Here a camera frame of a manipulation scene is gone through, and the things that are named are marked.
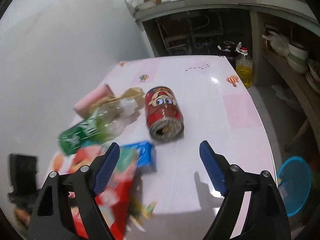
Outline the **red cartoon drink can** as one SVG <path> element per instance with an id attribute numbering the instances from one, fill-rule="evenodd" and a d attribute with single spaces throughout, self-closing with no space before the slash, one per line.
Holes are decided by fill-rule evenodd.
<path id="1" fill-rule="evenodd" d="M 145 112 L 152 138 L 171 141 L 183 132 L 183 115 L 170 88 L 157 86 L 150 89 L 145 96 Z"/>

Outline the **blue mesh trash basket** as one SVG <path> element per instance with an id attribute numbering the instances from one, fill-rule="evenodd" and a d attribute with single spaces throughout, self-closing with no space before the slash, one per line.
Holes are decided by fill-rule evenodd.
<path id="1" fill-rule="evenodd" d="M 287 216 L 293 217 L 303 209 L 312 188 L 308 163 L 298 156 L 287 159 L 277 173 L 277 182 Z"/>

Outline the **red snack bag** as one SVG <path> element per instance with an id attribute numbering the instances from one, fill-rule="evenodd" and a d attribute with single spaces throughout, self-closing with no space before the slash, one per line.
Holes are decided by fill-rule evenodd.
<path id="1" fill-rule="evenodd" d="M 68 173 L 73 173 L 81 166 L 90 165 L 95 157 L 102 155 L 102 145 L 89 145 L 77 150 Z M 100 193 L 95 201 L 109 226 L 115 239 L 124 239 L 130 192 L 135 176 L 138 150 L 132 148 L 120 148 L 119 160 L 105 190 Z M 86 239 L 88 235 L 83 226 L 77 204 L 71 208 L 76 232 Z"/>

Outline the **pink mesh scrub sponge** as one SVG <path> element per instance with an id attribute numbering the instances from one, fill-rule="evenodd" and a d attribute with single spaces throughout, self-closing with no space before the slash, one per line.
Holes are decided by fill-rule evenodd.
<path id="1" fill-rule="evenodd" d="M 100 85 L 79 100 L 74 105 L 73 110 L 78 116 L 87 119 L 91 115 L 91 107 L 106 96 L 114 96 L 114 93 L 108 84 Z"/>

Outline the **green plastic bottle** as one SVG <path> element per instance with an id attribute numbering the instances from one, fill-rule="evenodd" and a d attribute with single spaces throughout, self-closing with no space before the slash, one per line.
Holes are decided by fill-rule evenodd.
<path id="1" fill-rule="evenodd" d="M 129 119 L 136 113 L 138 103 L 134 98 L 124 98 L 113 103 L 104 103 L 96 108 L 89 118 L 63 131 L 59 145 L 63 153 L 73 155 L 84 144 L 103 144 L 120 136 Z"/>

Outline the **blue white toothpaste box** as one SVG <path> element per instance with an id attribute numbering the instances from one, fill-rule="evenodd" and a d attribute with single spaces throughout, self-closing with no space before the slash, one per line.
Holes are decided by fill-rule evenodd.
<path id="1" fill-rule="evenodd" d="M 135 150 L 138 153 L 137 171 L 140 174 L 155 173 L 157 171 L 156 148 L 152 142 L 145 140 L 123 145 L 120 148 Z"/>

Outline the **grey concrete kitchen counter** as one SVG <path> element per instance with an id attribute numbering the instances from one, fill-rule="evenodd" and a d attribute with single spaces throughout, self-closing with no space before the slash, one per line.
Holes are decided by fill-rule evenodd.
<path id="1" fill-rule="evenodd" d="M 256 20 L 258 13 L 277 16 L 319 36 L 319 22 L 304 0 L 180 0 L 164 2 L 153 8 L 138 11 L 133 16 L 137 23 L 143 23 L 170 14 L 202 9 L 249 10 Z M 319 97 L 303 77 L 291 72 L 289 66 L 280 66 L 284 63 L 280 57 L 268 51 L 264 52 L 264 57 L 295 93 L 310 122 L 316 141 L 319 142 Z"/>

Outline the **white plastic bag on shelf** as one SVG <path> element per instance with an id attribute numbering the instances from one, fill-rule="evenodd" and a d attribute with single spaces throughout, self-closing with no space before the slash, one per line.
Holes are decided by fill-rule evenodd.
<path id="1" fill-rule="evenodd" d="M 270 31 L 268 35 L 262 35 L 262 38 L 269 41 L 272 49 L 282 57 L 287 57 L 289 53 L 289 40 L 282 34 Z"/>

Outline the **stack of white bowls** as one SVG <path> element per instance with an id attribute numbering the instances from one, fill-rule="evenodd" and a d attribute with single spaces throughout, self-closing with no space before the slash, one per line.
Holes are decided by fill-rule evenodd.
<path id="1" fill-rule="evenodd" d="M 308 51 L 306 48 L 297 43 L 290 41 L 287 62 L 292 70 L 299 74 L 304 74 L 308 70 Z"/>

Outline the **yellow cooking oil jug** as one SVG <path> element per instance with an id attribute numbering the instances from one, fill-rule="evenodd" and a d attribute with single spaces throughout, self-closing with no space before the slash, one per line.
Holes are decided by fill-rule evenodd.
<path id="1" fill-rule="evenodd" d="M 243 85 L 249 88 L 252 84 L 253 61 L 245 47 L 239 49 L 239 55 L 235 62 L 235 70 Z"/>

